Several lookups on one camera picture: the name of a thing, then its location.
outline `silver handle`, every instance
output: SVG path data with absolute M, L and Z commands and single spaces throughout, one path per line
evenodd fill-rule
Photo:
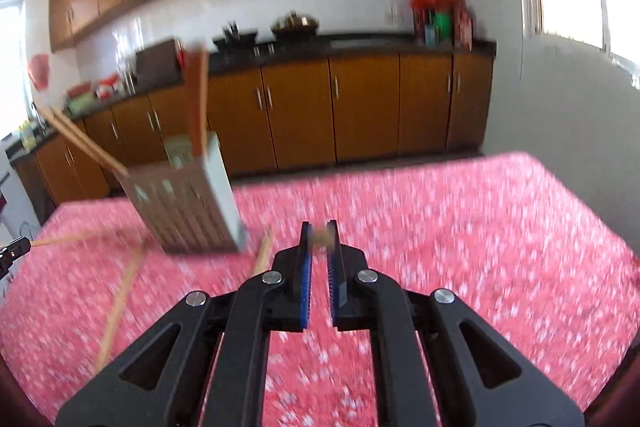
M 260 88 L 259 87 L 255 88 L 255 94 L 258 97 L 258 107 L 260 107 L 260 110 L 262 110 L 262 97 L 260 96 Z
M 118 136 L 118 130 L 113 122 L 111 122 L 111 130 L 113 131 L 113 136 L 116 137 L 117 141 L 120 141 L 120 136 Z
M 155 109 L 154 109 L 154 118 L 156 118 L 156 124 L 158 124 L 158 132 L 162 132 L 162 127 L 160 127 L 160 120 L 158 118 L 158 113 L 156 113 Z

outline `wall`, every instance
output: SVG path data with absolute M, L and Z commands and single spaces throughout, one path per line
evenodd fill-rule
M 231 20 L 241 30 L 257 28 L 258 39 L 273 39 L 271 23 L 290 10 L 319 18 L 324 33 L 413 29 L 407 0 L 156 0 L 81 42 L 80 75 L 83 80 L 107 76 L 116 70 L 116 56 L 173 36 L 204 40 L 213 49 L 210 39 Z
M 66 50 L 51 54 L 49 41 L 49 0 L 23 0 L 25 9 L 25 52 L 27 59 L 35 54 L 49 55 L 49 89 L 36 92 L 32 86 L 33 100 L 42 105 L 62 108 L 66 90 L 80 82 L 76 51 Z
M 584 44 L 523 42 L 520 0 L 468 1 L 498 43 L 484 152 L 537 157 L 640 252 L 640 91 L 631 75 Z

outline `black countertop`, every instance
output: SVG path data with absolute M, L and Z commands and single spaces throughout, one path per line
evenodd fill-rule
M 314 60 L 318 58 L 339 57 L 343 55 L 460 55 L 481 54 L 495 58 L 496 43 L 494 41 L 474 40 L 472 51 L 461 50 L 451 46 L 430 49 L 423 44 L 416 43 L 413 33 L 350 33 L 320 35 L 307 42 L 262 42 L 254 50 L 234 54 L 214 52 L 209 56 L 209 75 L 222 76 L 227 73 L 238 73 L 244 70 L 261 68 L 287 62 Z M 95 102 L 91 107 L 73 115 L 72 120 L 86 118 L 93 113 L 107 109 L 124 100 L 146 95 L 152 91 L 177 86 L 182 83 L 181 76 L 169 76 L 161 82 L 136 86 L 133 94 L 113 96 L 108 100 Z M 7 148 L 9 162 L 13 164 L 21 158 L 35 152 L 56 135 L 56 131 L 47 129 L 36 136 L 36 146 L 27 151 L 21 146 Z

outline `silver screw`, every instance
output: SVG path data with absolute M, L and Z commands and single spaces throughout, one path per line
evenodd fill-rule
M 451 290 L 440 288 L 434 291 L 433 298 L 440 304 L 451 304 L 456 299 L 456 296 L 453 295 Z
M 358 280 L 360 282 L 375 282 L 378 280 L 378 274 L 373 270 L 360 270 L 358 272 Z
M 276 271 L 265 272 L 262 274 L 262 282 L 265 284 L 278 284 L 282 281 L 282 273 Z
M 207 295 L 204 292 L 191 292 L 187 295 L 186 301 L 189 306 L 196 308 L 207 302 Z

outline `red patterned tablecloth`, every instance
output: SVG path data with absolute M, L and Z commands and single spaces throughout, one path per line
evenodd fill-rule
M 274 252 L 302 221 L 338 220 L 344 243 L 406 288 L 449 287 L 585 409 L 640 321 L 639 263 L 572 193 L 523 154 L 234 190 L 249 230 L 240 254 L 177 259 L 151 247 L 113 355 L 193 289 L 218 295 L 249 273 L 267 227 Z M 148 235 L 127 200 L 66 204 L 41 237 L 126 233 L 34 249 L 0 310 L 1 354 L 53 420 L 92 374 L 129 252 Z M 310 328 L 272 335 L 264 425 L 375 425 L 367 335 L 337 333 L 326 264 L 314 259 Z

